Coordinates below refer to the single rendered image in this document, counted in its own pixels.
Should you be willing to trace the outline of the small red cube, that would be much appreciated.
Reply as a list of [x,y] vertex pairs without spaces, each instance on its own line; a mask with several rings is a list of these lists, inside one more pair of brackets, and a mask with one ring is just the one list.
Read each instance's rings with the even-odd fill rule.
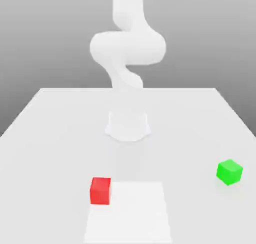
[[90,203],[99,205],[110,204],[111,178],[93,177],[90,185]]

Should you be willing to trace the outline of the small green cube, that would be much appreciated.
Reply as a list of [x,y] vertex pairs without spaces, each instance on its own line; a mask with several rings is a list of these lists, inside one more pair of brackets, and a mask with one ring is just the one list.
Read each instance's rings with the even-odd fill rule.
[[222,161],[217,166],[216,177],[227,186],[240,181],[243,167],[232,159]]

